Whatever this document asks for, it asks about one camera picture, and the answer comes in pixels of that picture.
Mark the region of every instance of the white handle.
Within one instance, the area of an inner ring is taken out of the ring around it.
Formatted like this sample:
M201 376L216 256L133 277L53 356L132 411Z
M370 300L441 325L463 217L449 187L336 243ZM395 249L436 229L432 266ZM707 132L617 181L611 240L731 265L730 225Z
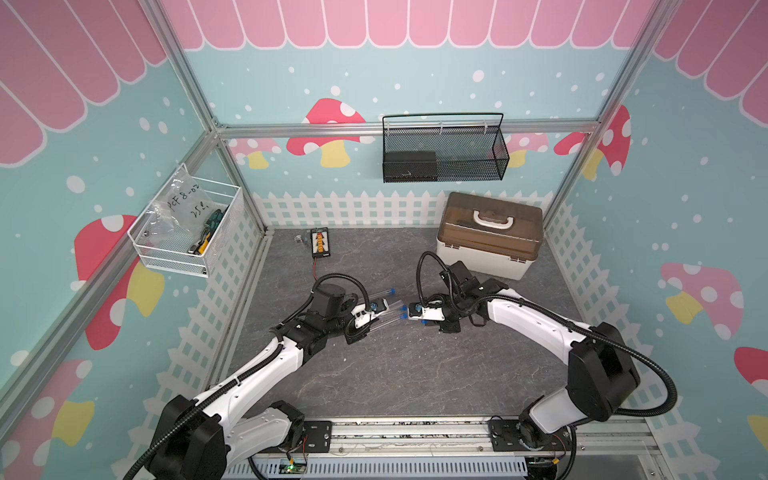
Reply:
M507 221L504 223L489 222L487 220L483 220L482 218L480 218L479 210L475 210L474 218L475 218L475 223L477 223L478 225L482 225L483 227L488 227L488 228L497 228L499 230L507 230L515 222L515 219L513 217L507 217Z

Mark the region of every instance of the marble-pattern floor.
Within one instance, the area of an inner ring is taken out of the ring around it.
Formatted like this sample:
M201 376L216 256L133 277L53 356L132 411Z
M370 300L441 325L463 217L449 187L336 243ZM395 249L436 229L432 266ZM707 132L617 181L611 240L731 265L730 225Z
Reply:
M309 295L309 247L277 230L230 366L238 369L269 341L267 332ZM347 273L370 292L394 288L394 299L417 298L415 269L435 249L437 229L335 229L331 256L317 275ZM439 266L422 269L425 296L447 292ZM478 275L483 281L487 276ZM355 291L344 280L337 282ZM572 319L581 319L548 245L522 280L507 283L521 295ZM403 319L351 346L343 337L272 388L251 414L285 400L308 417L341 415L517 415L531 400L562 387L565 366L543 347L496 323L477 328L462 321L458 334Z

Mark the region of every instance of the plastic bag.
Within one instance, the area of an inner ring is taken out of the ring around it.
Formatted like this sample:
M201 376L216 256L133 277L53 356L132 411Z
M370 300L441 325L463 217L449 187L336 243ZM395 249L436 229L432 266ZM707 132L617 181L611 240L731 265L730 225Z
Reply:
M217 208L197 180L185 170L178 170L168 188L150 203L148 231L151 242L159 245L179 229L197 239L206 220Z

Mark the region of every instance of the white wire mesh basket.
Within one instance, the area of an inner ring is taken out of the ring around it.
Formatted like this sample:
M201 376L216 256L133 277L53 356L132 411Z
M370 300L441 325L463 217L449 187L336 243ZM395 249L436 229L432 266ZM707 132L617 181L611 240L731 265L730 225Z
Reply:
M187 171L187 166L182 164L179 170ZM155 270L183 273L207 278L216 266L221 251L227 245L231 237L232 225L243 219L243 192L237 185L224 184L204 178L192 177L200 182L203 190L210 195L211 200L224 212L219 227L210 238L207 248L202 254L189 253L190 246L199 239L194 238L190 232L184 229L176 229L169 237L154 245L152 229L156 223L151 219L151 204L169 188L173 176L163 185L160 191L144 209L139 218L128 229L128 236L134 244L136 253L141 258L145 267Z

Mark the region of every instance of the white picket fence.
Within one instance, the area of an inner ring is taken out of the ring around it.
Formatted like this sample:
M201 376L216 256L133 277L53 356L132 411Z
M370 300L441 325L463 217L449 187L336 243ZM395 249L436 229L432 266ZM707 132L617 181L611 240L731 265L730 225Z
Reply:
M264 222L277 228L434 227L440 224L448 194L450 192L441 191L431 196L429 192L424 192L417 197L410 191L404 196L395 192L391 197L385 197L383 193L378 192L371 197L362 192L355 197L351 192L347 192L340 197L332 192L328 197L320 193L315 193L314 197L308 197L304 193L291 197L286 192L282 197L270 193L266 198L253 194L253 199ZM538 192L533 192L524 196L519 191L511 197L508 197L506 192L501 192L496 198L540 207L546 213L553 195L549 192L540 197ZM493 197L490 191L484 196Z
M592 241L586 240L586 229L578 227L578 215L571 215L572 209L573 205L567 204L560 208L547 236L579 313L592 325L605 321L616 326L627 345L649 356L653 346L642 344L637 338L641 325L629 323L627 311L630 306L618 301L619 287L608 283L609 270L601 270L600 254L592 254ZM665 395L664 384L656 374L639 364L638 369L641 384L627 401L627 408L656 405ZM683 400L680 397L671 412L653 418L649 426L676 478L696 480L705 475L709 480L715 480L714 471L720 461L699 449L696 437L700 427L683 420L680 414Z
M216 347L226 329L234 308L234 298L243 285L245 270L258 247L260 236L248 213L238 224L233 225L231 231L232 238L222 249L220 262L208 276L205 290L197 291L197 306L188 309L190 322L188 326L179 329L178 348L168 350L168 370L157 374L157 382L160 384L157 394L144 400L144 409L147 411L144 422L128 431L133 442L131 450L126 458L111 466L116 478L123 478L136 458L149 446L157 420L168 400L176 395L191 399L206 387L202 382L213 365ZM136 478L154 477L141 469Z

